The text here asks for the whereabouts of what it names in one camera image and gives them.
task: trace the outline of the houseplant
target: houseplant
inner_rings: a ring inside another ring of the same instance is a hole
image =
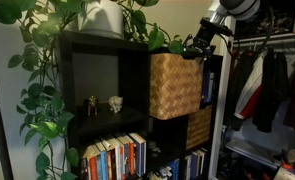
[[[67,126],[73,114],[64,108],[64,101],[58,86],[58,63],[55,54],[56,41],[60,32],[70,24],[81,11],[84,3],[92,0],[0,0],[0,23],[19,22],[20,32],[26,43],[22,54],[13,55],[9,68],[19,65],[30,72],[29,87],[23,88],[17,112],[24,115],[20,134],[25,133],[25,144],[39,138],[39,155],[36,159],[38,179],[74,179],[76,175],[65,171],[65,161],[77,166],[77,149],[67,146]],[[146,22],[140,8],[152,6],[158,0],[117,0],[125,15],[126,40],[148,43],[149,49],[161,46],[179,53],[181,40],[171,41],[169,35],[156,24]],[[134,10],[134,3],[140,7]],[[146,25],[153,26],[148,34]],[[65,142],[65,158],[62,167],[53,162],[52,140],[62,138]]]

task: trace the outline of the white elephant figurine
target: white elephant figurine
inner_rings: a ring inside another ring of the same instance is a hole
[[[114,113],[117,113],[121,109],[121,105],[123,103],[123,98],[118,97],[118,96],[112,96],[109,98],[109,105],[110,105],[110,110],[114,111]]]

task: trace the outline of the figurine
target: figurine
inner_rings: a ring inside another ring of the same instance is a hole
[[[94,96],[91,96],[90,98],[88,98],[88,116],[90,116],[90,109],[94,108],[95,109],[95,115],[97,115],[97,98]]]
[[[114,113],[117,113],[121,109],[121,104],[123,103],[123,98],[118,96],[112,96],[109,98],[109,105],[110,110],[114,111]]]

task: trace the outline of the wicker basket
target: wicker basket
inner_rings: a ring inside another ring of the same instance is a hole
[[[203,63],[184,60],[181,55],[151,55],[151,116],[167,120],[199,110]]]
[[[189,115],[186,149],[195,147],[209,139],[212,106],[207,106]]]

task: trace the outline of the white plant pot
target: white plant pot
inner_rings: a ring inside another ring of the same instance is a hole
[[[83,33],[122,39],[122,8],[110,0],[87,3],[78,16],[78,30]]]

